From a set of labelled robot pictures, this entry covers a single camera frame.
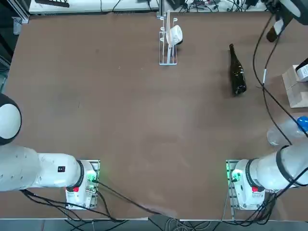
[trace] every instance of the box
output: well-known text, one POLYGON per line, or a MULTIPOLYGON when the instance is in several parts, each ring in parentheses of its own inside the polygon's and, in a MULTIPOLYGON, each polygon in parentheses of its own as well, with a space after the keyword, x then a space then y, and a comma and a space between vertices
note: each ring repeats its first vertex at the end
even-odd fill
POLYGON ((282 75, 291 108, 308 107, 308 82, 300 82, 295 71, 297 65, 291 66, 282 75))

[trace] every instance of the plastic bottle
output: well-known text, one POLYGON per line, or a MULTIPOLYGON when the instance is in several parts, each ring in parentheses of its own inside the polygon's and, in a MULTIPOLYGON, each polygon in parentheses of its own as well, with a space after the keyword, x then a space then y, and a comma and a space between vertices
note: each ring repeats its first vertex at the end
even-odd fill
MULTIPOLYGON (((307 116, 301 116, 297 119, 297 121, 305 131, 308 131, 307 116)), ((302 138, 306 137, 302 129, 300 129, 299 126, 292 119, 289 119, 284 123, 279 124, 278 126, 292 143, 299 142, 302 138)), ((278 131, 275 126, 268 130, 267 138, 269 143, 273 146, 290 145, 289 142, 284 138, 284 136, 278 131)))

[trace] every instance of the table surface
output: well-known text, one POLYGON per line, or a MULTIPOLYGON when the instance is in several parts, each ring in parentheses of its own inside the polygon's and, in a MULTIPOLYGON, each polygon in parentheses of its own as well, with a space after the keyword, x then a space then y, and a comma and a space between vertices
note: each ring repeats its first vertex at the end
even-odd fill
MULTIPOLYGON (((227 159, 274 149, 272 122, 252 71, 252 55, 268 13, 180 14, 184 42, 177 66, 158 65, 161 21, 154 13, 32 18, 24 25, 6 94, 23 113, 14 141, 37 152, 100 159, 100 180, 141 205, 181 219, 221 219, 227 159), (233 43, 248 86, 232 97, 228 69, 233 43)), ((291 23, 269 64, 267 85, 290 109, 281 74, 307 57, 308 30, 291 23)), ((262 40, 261 76, 272 48, 262 40)), ((286 115, 269 100, 277 122, 286 115)), ((63 189, 35 189, 65 200, 63 189)), ((102 190, 117 218, 148 213, 102 190)), ((271 219, 308 220, 307 189, 279 198, 271 219)), ((61 213, 2 192, 1 218, 63 218, 61 213)), ((98 210, 104 211, 99 203, 98 210)), ((84 218, 101 218, 81 212, 84 218)), ((237 212, 245 219, 247 212, 237 212)), ((225 219, 231 219, 226 210, 225 219)))

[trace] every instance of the floor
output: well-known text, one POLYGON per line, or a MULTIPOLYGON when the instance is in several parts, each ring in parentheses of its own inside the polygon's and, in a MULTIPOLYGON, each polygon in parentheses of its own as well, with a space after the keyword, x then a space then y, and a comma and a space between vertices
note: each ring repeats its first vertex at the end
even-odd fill
MULTIPOLYGON (((163 230, 165 230, 165 224, 167 221, 166 217, 153 216, 151 219, 159 225, 163 230)), ((207 228, 207 230, 212 231, 215 227, 216 222, 213 221, 212 224, 207 228)), ((96 222, 94 225, 95 231, 105 231, 111 227, 115 226, 112 222, 96 222)), ((1 231, 69 231, 72 229, 63 220, 0 220, 1 231)), ((251 225, 249 227, 239 227, 228 225, 225 223, 220 224, 216 231, 306 231, 308 228, 308 223, 305 222, 276 222, 272 221, 264 226, 251 225)), ((87 224, 82 227, 84 231, 93 231, 92 224, 87 224)), ((159 231, 159 229, 152 224, 150 221, 140 221, 131 220, 126 224, 119 226, 114 229, 115 231, 159 231)))

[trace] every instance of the dark green bottle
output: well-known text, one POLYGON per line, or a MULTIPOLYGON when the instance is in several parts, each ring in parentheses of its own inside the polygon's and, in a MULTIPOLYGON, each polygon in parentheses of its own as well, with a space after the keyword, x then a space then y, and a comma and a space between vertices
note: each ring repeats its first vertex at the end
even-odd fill
POLYGON ((232 92, 234 95, 239 95, 247 90, 244 77, 244 70, 240 61, 236 57, 234 51, 234 45, 230 44, 229 47, 231 54, 230 79, 231 79, 232 92))

